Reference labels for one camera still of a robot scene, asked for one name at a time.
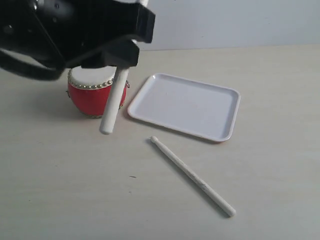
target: drum body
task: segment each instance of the drum body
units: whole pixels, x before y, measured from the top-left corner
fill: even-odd
[[[115,76],[115,67],[99,69],[73,68],[68,73],[68,94],[74,105],[85,115],[101,117],[104,114]],[[121,107],[126,98],[127,83],[123,89]]]

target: white wall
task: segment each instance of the white wall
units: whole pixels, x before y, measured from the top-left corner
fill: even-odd
[[[156,26],[143,50],[320,44],[320,0],[149,0],[149,8]]]

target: white tray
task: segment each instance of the white tray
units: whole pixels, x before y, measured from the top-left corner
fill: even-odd
[[[135,119],[215,142],[230,139],[240,103],[231,88],[157,73],[128,108]]]

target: white drumstick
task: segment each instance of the white drumstick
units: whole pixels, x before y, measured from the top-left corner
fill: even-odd
[[[147,6],[149,0],[137,0],[143,6]],[[103,116],[100,124],[100,132],[103,134],[112,134],[114,131],[119,105],[124,93],[127,78],[129,74],[129,68],[117,67],[114,75],[114,81],[110,90],[108,100],[106,102]]]
[[[179,159],[169,148],[155,136],[151,137],[153,142],[179,169],[181,169],[197,186],[202,189],[220,208],[230,217],[236,214],[236,210],[227,203],[218,193],[216,193],[205,181],[203,181],[194,171],[190,169],[181,159]]]

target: white drum head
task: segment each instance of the white drum head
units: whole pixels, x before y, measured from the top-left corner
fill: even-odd
[[[77,66],[70,70],[68,80],[75,87],[95,89],[108,87],[112,84],[116,68],[106,66],[95,69],[85,69]]]

